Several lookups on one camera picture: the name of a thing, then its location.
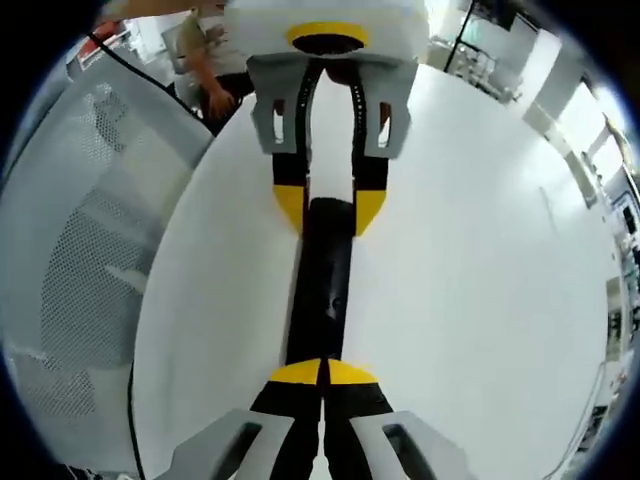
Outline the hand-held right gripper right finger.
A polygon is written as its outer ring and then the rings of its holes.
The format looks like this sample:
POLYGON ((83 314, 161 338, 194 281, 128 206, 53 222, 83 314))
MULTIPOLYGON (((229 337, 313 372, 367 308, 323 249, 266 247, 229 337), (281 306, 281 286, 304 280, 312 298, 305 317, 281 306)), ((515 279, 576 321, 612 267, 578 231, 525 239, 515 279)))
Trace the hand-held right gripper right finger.
POLYGON ((334 479, 473 479, 465 451, 411 411, 392 408, 377 379, 328 361, 324 454, 334 479))

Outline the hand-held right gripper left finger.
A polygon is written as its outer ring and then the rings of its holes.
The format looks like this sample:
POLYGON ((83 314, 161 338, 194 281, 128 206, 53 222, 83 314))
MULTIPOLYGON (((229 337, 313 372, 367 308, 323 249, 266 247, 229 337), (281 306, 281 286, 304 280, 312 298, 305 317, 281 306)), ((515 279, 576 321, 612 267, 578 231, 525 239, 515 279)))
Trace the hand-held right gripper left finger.
POLYGON ((169 479, 308 479, 318 454, 321 361, 276 370, 247 410, 233 409, 176 447, 169 479))

